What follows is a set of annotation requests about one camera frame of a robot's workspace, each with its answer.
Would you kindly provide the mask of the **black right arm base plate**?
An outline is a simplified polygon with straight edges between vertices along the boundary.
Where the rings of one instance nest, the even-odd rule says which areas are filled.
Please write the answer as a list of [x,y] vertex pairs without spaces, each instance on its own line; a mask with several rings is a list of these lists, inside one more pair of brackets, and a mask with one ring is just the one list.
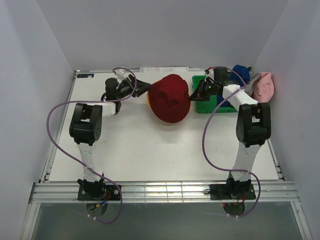
[[256,193],[254,186],[250,184],[249,187],[240,189],[231,189],[227,184],[210,184],[204,190],[205,195],[210,195],[211,200],[238,200],[245,198],[246,200],[255,200]]

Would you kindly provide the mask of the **dark red bucket hat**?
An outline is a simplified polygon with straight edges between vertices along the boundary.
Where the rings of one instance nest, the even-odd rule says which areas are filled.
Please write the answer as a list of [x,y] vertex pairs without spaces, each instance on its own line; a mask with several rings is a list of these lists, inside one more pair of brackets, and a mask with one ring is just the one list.
[[189,100],[190,97],[187,82],[177,74],[169,74],[153,83],[147,96],[150,96],[152,100],[156,98],[166,98],[168,100],[176,98],[179,101]]

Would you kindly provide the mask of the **yellow bucket hat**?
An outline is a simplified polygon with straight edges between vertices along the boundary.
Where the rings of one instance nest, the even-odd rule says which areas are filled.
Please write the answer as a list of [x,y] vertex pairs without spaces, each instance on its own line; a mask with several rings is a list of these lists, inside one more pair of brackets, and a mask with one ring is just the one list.
[[180,101],[176,98],[166,99],[165,97],[151,99],[149,95],[147,103],[159,120],[169,124],[181,122],[188,115],[191,107],[189,100]]

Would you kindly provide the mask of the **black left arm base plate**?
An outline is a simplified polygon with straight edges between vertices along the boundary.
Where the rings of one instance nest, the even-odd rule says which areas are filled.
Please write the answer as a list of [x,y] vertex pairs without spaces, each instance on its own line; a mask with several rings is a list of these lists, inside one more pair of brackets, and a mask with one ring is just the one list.
[[78,201],[119,201],[120,191],[114,185],[98,182],[81,185],[78,189]]

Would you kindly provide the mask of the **blue bucket hat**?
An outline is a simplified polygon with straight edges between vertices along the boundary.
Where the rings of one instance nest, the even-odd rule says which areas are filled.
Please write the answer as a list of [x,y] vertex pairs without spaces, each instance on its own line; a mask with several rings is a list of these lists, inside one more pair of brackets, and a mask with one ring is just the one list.
[[[233,68],[233,71],[235,71],[242,79],[243,81],[247,84],[250,81],[250,72],[247,67],[236,64]],[[229,80],[233,82],[234,84],[237,84],[239,86],[244,86],[243,81],[233,72],[231,71],[229,74]],[[221,108],[227,108],[231,107],[232,105],[230,104],[229,101],[224,102],[220,107]]]

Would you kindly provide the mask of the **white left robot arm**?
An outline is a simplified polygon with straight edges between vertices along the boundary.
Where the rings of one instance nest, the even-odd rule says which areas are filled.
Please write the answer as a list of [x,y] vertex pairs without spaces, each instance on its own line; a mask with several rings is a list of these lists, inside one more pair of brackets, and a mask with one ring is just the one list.
[[135,79],[132,74],[127,77],[111,77],[105,81],[105,92],[101,96],[102,103],[77,103],[69,126],[69,135],[75,141],[84,163],[83,179],[78,184],[95,200],[106,195],[106,187],[102,178],[103,171],[94,159],[94,143],[102,133],[103,117],[117,115],[121,109],[121,99],[128,96],[138,98],[146,93],[151,84]]

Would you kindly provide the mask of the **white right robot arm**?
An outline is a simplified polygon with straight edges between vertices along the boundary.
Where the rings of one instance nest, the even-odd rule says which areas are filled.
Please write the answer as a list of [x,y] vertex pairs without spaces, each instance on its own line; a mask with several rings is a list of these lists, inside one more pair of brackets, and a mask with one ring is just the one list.
[[223,184],[211,184],[209,194],[212,200],[256,199],[251,178],[256,156],[271,136],[271,109],[268,103],[261,103],[245,92],[246,82],[230,80],[230,68],[210,67],[205,78],[189,97],[192,102],[207,102],[213,95],[222,96],[237,110],[236,137],[238,151],[234,165],[227,169],[228,178]]

